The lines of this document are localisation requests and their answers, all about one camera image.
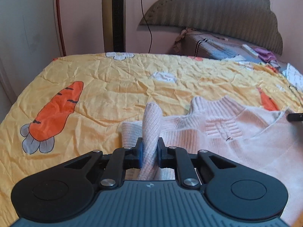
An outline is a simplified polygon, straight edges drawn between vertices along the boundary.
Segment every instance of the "black cable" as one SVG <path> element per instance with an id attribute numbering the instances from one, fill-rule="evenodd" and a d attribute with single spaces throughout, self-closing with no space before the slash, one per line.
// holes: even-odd
<path id="1" fill-rule="evenodd" d="M 147 23 L 147 21 L 146 21 L 146 19 L 145 19 L 144 13 L 143 13 L 142 0 L 141 0 L 141 10 L 142 10 L 143 19 L 145 20 L 145 23 L 146 23 L 146 25 L 147 25 L 147 27 L 148 27 L 149 33 L 151 34 L 151 30 L 150 30 L 150 28 L 149 28 L 149 25 L 148 25 L 148 23 Z M 148 53 L 150 53 L 150 51 L 151 51 L 151 46 L 152 46 L 152 34 L 151 34 L 151 44 L 150 44 L 150 46 L 149 46 Z"/>

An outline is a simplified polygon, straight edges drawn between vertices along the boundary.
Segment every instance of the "white flower print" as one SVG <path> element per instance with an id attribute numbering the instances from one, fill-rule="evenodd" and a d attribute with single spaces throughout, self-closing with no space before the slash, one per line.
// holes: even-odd
<path id="1" fill-rule="evenodd" d="M 176 77 L 169 72 L 154 72 L 153 75 L 151 75 L 151 78 L 164 82 L 176 83 L 177 81 Z"/>
<path id="2" fill-rule="evenodd" d="M 125 60 L 126 58 L 134 57 L 134 54 L 133 53 L 107 52 L 106 57 L 114 57 L 114 60 Z"/>

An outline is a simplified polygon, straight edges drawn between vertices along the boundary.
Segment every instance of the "carrot print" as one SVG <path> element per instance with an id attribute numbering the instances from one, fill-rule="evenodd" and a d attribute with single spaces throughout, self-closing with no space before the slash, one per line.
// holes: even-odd
<path id="1" fill-rule="evenodd" d="M 274 73 L 279 73 L 279 71 L 271 65 L 266 65 L 266 67 L 269 68 L 270 70 L 272 70 Z"/>
<path id="2" fill-rule="evenodd" d="M 52 151 L 54 136 L 63 130 L 67 118 L 74 112 L 83 85 L 83 82 L 76 81 L 58 92 L 32 123 L 21 127 L 20 133 L 25 137 L 22 143 L 24 152 L 33 154 L 38 148 L 41 153 Z"/>
<path id="3" fill-rule="evenodd" d="M 264 109 L 268 111 L 279 111 L 278 105 L 275 103 L 275 101 L 272 98 L 270 98 L 268 95 L 266 95 L 261 88 L 257 88 L 257 89 L 260 93 L 261 102 Z"/>
<path id="4" fill-rule="evenodd" d="M 195 56 L 188 56 L 188 57 L 193 59 L 193 60 L 203 61 L 203 58 L 201 58 L 201 57 L 195 57 Z"/>

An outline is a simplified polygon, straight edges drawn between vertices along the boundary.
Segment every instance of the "orange carrot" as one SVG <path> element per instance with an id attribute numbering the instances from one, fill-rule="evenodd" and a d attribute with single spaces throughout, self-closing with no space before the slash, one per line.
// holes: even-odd
<path id="1" fill-rule="evenodd" d="M 273 66 L 271 65 L 266 65 L 267 68 L 269 68 L 270 70 L 272 70 L 275 73 L 279 73 L 279 71 L 277 69 L 275 69 Z"/>
<path id="2" fill-rule="evenodd" d="M 82 90 L 83 82 L 76 81 L 57 93 L 29 125 L 31 136 L 41 142 L 58 135 L 74 112 Z"/>
<path id="3" fill-rule="evenodd" d="M 261 102 L 262 105 L 264 107 L 264 109 L 268 110 L 268 111 L 279 111 L 278 105 L 274 102 L 274 100 L 272 98 L 270 98 L 269 96 L 267 96 L 264 91 L 262 91 L 261 88 L 257 88 L 260 96 L 261 96 Z"/>
<path id="4" fill-rule="evenodd" d="M 203 58 L 201 58 L 201 57 L 195 57 L 195 56 L 188 56 L 188 57 L 193 59 L 193 60 L 203 61 Z"/>

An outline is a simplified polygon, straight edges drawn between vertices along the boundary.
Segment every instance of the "pink wall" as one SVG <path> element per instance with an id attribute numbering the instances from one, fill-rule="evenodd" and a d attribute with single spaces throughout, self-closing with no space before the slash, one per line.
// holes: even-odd
<path id="1" fill-rule="evenodd" d="M 144 13 L 157 0 L 143 0 Z M 125 43 L 126 51 L 134 53 L 147 53 L 150 45 L 150 34 L 146 26 L 139 26 L 142 19 L 140 0 L 126 0 L 125 6 Z M 153 43 L 151 53 L 169 54 L 180 28 L 150 26 Z"/>
<path id="2" fill-rule="evenodd" d="M 60 0 L 66 54 L 104 52 L 101 0 Z"/>
<path id="3" fill-rule="evenodd" d="M 303 72 L 303 0 L 270 0 L 283 39 L 281 59 Z"/>

